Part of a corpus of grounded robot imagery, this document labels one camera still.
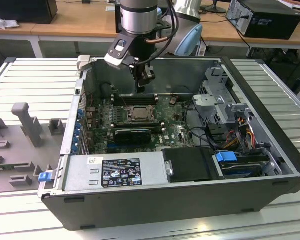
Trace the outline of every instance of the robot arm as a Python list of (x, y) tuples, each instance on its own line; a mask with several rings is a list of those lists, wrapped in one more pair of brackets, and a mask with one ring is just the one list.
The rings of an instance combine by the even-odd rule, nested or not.
[(104, 59), (117, 69), (128, 66), (137, 92), (156, 78), (152, 60), (167, 52), (188, 56), (200, 40), (201, 0), (178, 0), (174, 7), (167, 0), (167, 4), (168, 15), (162, 18), (158, 0), (120, 0), (123, 29)]

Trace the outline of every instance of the blue clip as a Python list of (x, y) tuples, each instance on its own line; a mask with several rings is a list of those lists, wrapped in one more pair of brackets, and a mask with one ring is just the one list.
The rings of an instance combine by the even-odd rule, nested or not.
[(38, 181), (41, 182), (52, 182), (52, 172), (42, 172), (39, 174)]
[(72, 139), (72, 142), (74, 142), (75, 144), (77, 144), (77, 143), (79, 142), (79, 139), (78, 139), (77, 137), (74, 137), (74, 138)]
[(84, 111), (82, 109), (78, 109), (78, 115), (79, 116), (83, 116), (84, 115)]
[(76, 122), (75, 125), (74, 125), (74, 128), (75, 129), (80, 129), (81, 128), (81, 123)]
[(220, 151), (215, 155), (218, 162), (236, 162), (238, 161), (236, 154), (233, 151)]

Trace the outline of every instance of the power supply label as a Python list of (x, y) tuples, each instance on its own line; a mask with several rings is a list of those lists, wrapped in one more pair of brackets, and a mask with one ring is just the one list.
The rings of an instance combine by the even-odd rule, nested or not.
[(142, 185), (139, 158), (102, 161), (102, 181), (104, 188)]

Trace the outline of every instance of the computer tower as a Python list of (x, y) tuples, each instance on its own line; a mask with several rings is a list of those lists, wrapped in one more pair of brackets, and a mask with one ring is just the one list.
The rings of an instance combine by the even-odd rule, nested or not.
[(0, 19), (21, 23), (50, 24), (57, 11), (56, 0), (0, 1)]
[(226, 18), (246, 38), (288, 40), (300, 13), (276, 0), (232, 0)]

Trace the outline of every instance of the copper pipe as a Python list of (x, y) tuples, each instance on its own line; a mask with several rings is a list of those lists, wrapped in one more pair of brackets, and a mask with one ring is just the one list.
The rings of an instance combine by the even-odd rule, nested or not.
[(163, 43), (165, 41), (168, 41), (169, 38), (167, 37), (163, 37), (163, 38), (158, 38), (158, 39), (155, 39), (155, 40), (150, 40), (150, 39), (147, 39), (145, 40), (145, 42), (147, 44), (159, 44), (159, 43)]

